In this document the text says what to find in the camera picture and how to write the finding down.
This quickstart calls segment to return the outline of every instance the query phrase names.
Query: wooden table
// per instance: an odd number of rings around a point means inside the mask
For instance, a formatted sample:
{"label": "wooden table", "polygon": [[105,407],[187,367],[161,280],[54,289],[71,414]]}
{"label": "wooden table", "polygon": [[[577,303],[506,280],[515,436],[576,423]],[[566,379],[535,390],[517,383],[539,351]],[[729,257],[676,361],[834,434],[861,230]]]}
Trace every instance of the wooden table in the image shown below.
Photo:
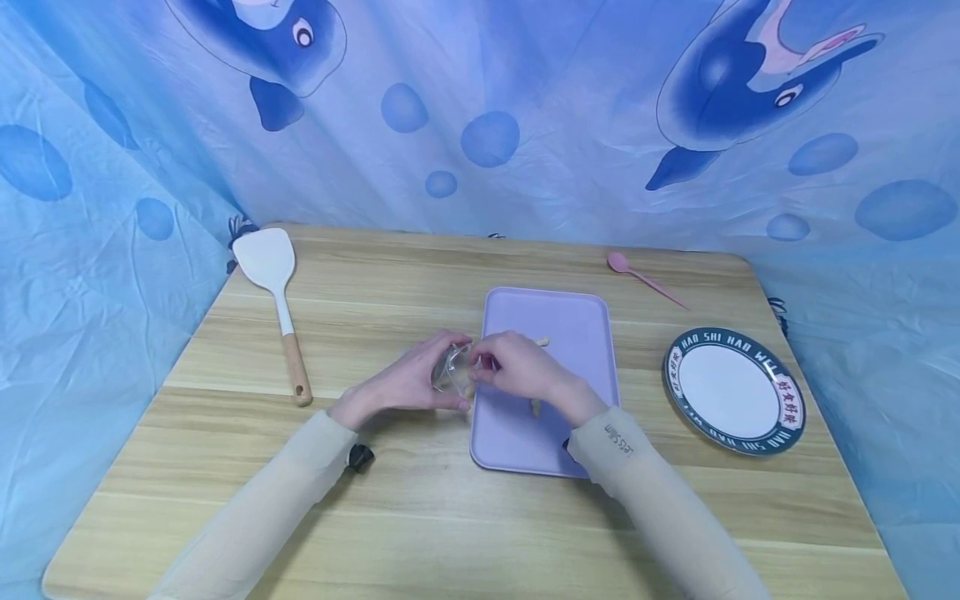
{"label": "wooden table", "polygon": [[[624,408],[707,502],[775,598],[904,598],[813,396],[804,436],[767,459],[694,433],[660,362],[687,328],[739,329],[796,375],[748,264],[625,250],[691,305],[613,274],[590,246],[290,226],[288,288],[316,399],[289,397],[273,303],[235,273],[51,563],[55,598],[143,598],[286,438],[347,387],[447,326],[475,333],[497,285],[598,294],[610,306]],[[399,413],[363,438],[377,455],[315,507],[254,598],[662,598],[669,584],[596,486],[486,471],[468,417]]]}

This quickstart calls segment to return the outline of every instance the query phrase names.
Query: cartoon dolphin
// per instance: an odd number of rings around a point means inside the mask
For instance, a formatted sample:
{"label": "cartoon dolphin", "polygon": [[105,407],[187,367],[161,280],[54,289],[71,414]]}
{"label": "cartoon dolphin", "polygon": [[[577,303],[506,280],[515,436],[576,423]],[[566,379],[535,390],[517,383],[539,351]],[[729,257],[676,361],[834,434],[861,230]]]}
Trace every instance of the cartoon dolphin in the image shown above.
{"label": "cartoon dolphin", "polygon": [[326,0],[166,0],[207,52],[250,75],[250,92],[268,132],[303,116],[347,52],[347,30]]}
{"label": "cartoon dolphin", "polygon": [[660,132],[676,145],[660,161],[648,190],[692,180],[721,153],[803,114],[827,95],[844,62],[883,35],[857,25],[804,53],[780,41],[793,0],[725,0],[687,46],[657,99]]}

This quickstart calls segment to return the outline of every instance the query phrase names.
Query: sheer sleeve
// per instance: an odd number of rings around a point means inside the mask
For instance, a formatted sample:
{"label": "sheer sleeve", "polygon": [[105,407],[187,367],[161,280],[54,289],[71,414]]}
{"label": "sheer sleeve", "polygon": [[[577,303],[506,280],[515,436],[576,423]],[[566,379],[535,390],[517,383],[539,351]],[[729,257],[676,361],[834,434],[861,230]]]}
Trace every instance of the sheer sleeve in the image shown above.
{"label": "sheer sleeve", "polygon": [[149,600],[241,600],[310,507],[333,487],[357,435],[322,411],[180,553]]}
{"label": "sheer sleeve", "polygon": [[570,456],[623,504],[654,560],[691,600],[769,600],[736,543],[636,421],[613,407],[573,431]]}

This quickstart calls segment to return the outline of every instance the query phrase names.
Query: blue fabric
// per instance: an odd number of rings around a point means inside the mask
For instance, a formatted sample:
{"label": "blue fabric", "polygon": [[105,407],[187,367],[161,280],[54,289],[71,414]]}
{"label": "blue fabric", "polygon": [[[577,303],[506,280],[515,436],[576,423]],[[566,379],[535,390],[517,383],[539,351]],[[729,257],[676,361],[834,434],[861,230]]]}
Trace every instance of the blue fabric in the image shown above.
{"label": "blue fabric", "polygon": [[276,220],[750,257],[911,596],[949,596],[958,28],[949,0],[0,5],[0,597],[39,595]]}

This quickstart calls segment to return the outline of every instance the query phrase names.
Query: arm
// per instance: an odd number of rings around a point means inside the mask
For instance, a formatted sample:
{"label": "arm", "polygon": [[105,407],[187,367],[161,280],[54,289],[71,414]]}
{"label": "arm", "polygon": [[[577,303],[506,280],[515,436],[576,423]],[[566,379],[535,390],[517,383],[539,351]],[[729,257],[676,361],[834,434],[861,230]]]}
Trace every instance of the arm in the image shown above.
{"label": "arm", "polygon": [[344,395],[301,427],[180,553],[148,600],[243,600],[283,544],[340,478],[354,433],[388,408],[466,411],[468,402],[441,394],[430,373],[462,333],[442,330]]}
{"label": "arm", "polygon": [[606,408],[574,429],[567,450],[591,481],[623,504],[654,560],[685,598],[770,598],[707,505],[623,410]]}
{"label": "arm", "polygon": [[314,415],[180,553],[151,600],[241,600],[347,465],[356,433]]}
{"label": "arm", "polygon": [[657,564],[690,600],[768,600],[769,592],[707,506],[629,415],[514,333],[473,348],[471,376],[519,397],[543,398],[573,425],[567,451],[620,501]]}

